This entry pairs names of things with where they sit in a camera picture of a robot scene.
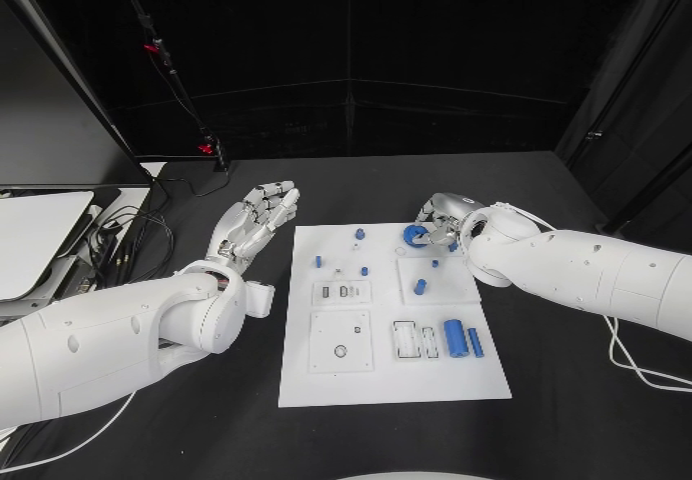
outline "blue cylinder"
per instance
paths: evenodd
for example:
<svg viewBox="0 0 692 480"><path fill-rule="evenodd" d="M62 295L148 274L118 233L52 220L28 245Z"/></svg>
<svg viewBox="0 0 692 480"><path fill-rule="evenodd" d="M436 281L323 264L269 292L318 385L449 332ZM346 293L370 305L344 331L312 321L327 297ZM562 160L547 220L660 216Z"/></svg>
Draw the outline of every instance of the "blue cylinder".
<svg viewBox="0 0 692 480"><path fill-rule="evenodd" d="M422 293L425 292L425 285L426 285L425 280L421 278L413 288L413 293L416 295L422 295Z"/></svg>
<svg viewBox="0 0 692 480"><path fill-rule="evenodd" d="M468 329L468 338L471 339L472 354L475 358L480 358L483 356L483 347L480 346L478 334L474 328Z"/></svg>
<svg viewBox="0 0 692 480"><path fill-rule="evenodd" d="M465 343L464 327L458 320L454 319L444 322L444 335L447 337L449 357L465 357L468 355L468 344Z"/></svg>

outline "black table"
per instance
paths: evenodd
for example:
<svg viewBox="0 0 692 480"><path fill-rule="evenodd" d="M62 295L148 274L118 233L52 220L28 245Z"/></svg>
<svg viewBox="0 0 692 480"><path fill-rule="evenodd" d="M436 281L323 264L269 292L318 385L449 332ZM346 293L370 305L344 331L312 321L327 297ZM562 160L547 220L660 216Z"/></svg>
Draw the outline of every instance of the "black table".
<svg viewBox="0 0 692 480"><path fill-rule="evenodd" d="M223 181L199 163L168 164L161 177L187 178L197 191ZM558 228L592 231L604 220L547 152L239 161L227 187L207 197L167 184L170 272L201 258L216 221L249 189L288 179L301 190L292 225L412 221L445 191L509 202ZM328 480L395 470L496 479L690 477L692 396L653 390L609 364L601 317L514 287L478 287L511 400L278 409L292 225L245 274L276 286L271 316L248 319L222 355L137 393L82 451L8 478ZM163 253L155 232L137 270ZM621 337L641 366L692 378L690 343L627 323ZM47 422L14 464L76 445L119 404Z"/></svg>

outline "computer monitor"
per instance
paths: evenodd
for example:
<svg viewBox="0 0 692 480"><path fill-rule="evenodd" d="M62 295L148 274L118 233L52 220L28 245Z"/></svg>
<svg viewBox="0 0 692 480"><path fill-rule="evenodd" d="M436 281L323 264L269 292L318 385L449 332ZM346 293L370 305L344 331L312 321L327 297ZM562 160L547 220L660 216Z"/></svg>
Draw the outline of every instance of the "computer monitor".
<svg viewBox="0 0 692 480"><path fill-rule="evenodd" d="M0 0L0 188L148 185L24 10Z"/></svg>

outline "blue object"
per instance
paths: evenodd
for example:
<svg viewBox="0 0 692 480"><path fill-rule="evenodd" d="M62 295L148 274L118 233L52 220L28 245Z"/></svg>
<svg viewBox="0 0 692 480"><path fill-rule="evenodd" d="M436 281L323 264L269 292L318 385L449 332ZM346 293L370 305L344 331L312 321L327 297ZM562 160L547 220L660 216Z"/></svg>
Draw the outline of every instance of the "blue object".
<svg viewBox="0 0 692 480"><path fill-rule="evenodd" d="M468 344L465 343L464 327L458 320L454 319L444 322L444 335L447 337L449 357L465 357L468 355Z"/></svg>
<svg viewBox="0 0 692 480"><path fill-rule="evenodd" d="M472 354L475 358L480 358L483 356L483 347L480 346L478 334L474 328L468 329L468 338L471 339Z"/></svg>
<svg viewBox="0 0 692 480"><path fill-rule="evenodd" d="M425 280L421 278L413 288L413 293L416 295L422 295L422 292L425 292L425 285L426 285Z"/></svg>
<svg viewBox="0 0 692 480"><path fill-rule="evenodd" d="M421 225L409 225L403 229L403 241L408 243L408 245L413 248L422 248L426 245L413 243L413 238L418 237L419 235L425 235L428 233L428 229L421 226Z"/></svg>

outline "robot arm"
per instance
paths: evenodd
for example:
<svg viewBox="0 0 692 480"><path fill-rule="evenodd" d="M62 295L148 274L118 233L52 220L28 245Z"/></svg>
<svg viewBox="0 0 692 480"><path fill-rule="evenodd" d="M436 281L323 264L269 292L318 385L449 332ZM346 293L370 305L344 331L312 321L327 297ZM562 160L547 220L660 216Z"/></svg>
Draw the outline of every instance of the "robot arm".
<svg viewBox="0 0 692 480"><path fill-rule="evenodd" d="M269 313L274 287L240 273L297 199L292 182L256 187L216 225L206 260L170 278L54 302L0 328L0 429L112 402L227 349L245 315Z"/></svg>
<svg viewBox="0 0 692 480"><path fill-rule="evenodd" d="M451 236L474 277L488 285L513 283L555 303L692 341L690 256L582 232L542 233L537 218L510 205L483 207L460 198L432 196L416 223L429 214L436 230L405 234L409 244L448 245Z"/></svg>

